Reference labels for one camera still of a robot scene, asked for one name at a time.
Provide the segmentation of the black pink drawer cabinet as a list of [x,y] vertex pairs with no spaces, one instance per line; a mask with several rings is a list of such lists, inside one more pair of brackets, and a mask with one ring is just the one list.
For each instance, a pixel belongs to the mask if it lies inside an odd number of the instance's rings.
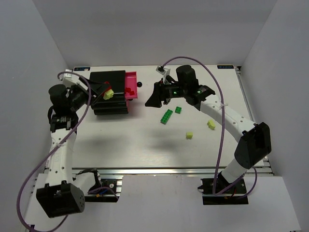
[[[125,99],[125,74],[127,71],[103,71],[91,72],[90,80],[96,82],[109,82],[114,96],[109,100],[98,102],[92,110],[97,116],[127,114],[129,112],[129,102],[132,100]],[[142,82],[137,81],[137,86],[142,87]]]

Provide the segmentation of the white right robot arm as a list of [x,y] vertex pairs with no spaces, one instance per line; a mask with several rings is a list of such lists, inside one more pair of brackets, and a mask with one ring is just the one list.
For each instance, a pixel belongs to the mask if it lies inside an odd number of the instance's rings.
[[146,107],[160,108],[171,99],[184,98],[189,105],[218,122],[222,132],[229,132],[238,143],[233,160],[222,171],[215,171],[213,195],[228,191],[271,152],[269,126],[264,122],[257,124],[224,104],[222,96],[217,96],[210,87],[199,84],[196,72],[190,65],[176,69],[176,80],[170,76],[169,69],[158,66],[156,70],[162,78],[154,84]]

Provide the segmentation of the pink top drawer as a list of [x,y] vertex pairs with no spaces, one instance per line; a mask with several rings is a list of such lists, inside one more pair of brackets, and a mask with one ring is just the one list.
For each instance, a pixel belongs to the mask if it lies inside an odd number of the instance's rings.
[[133,100],[138,98],[137,72],[126,72],[125,88],[131,88],[131,91],[135,91],[134,95],[130,95],[130,92],[125,93],[126,100]]

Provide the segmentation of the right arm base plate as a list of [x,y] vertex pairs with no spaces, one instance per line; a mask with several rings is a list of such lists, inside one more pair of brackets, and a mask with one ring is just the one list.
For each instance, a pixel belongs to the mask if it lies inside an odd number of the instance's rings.
[[201,179],[201,185],[197,188],[202,193],[203,205],[248,205],[248,197],[244,180],[240,180],[224,193],[214,195],[212,193],[213,178]]

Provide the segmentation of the red yellow lego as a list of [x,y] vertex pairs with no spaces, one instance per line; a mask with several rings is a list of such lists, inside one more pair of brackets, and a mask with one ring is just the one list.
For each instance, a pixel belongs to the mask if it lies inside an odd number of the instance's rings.
[[104,100],[109,100],[114,96],[114,91],[111,88],[109,88],[102,94],[102,96]]

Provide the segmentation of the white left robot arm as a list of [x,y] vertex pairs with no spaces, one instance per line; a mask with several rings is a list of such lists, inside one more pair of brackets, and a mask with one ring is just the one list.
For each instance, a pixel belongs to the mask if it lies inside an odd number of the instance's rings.
[[111,90],[109,82],[90,81],[90,89],[64,84],[49,89],[52,116],[49,120],[52,138],[49,172],[43,188],[37,189],[36,199],[49,218],[81,213],[87,193],[102,186],[98,171],[86,169],[72,174],[73,147],[76,126],[81,122],[77,111],[85,104],[93,104]]

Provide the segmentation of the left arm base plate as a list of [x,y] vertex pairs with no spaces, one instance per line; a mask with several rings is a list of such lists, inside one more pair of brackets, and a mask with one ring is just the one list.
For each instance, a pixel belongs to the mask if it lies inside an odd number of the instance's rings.
[[85,196],[88,203],[116,203],[122,190],[122,177],[102,177],[102,187],[93,187]]

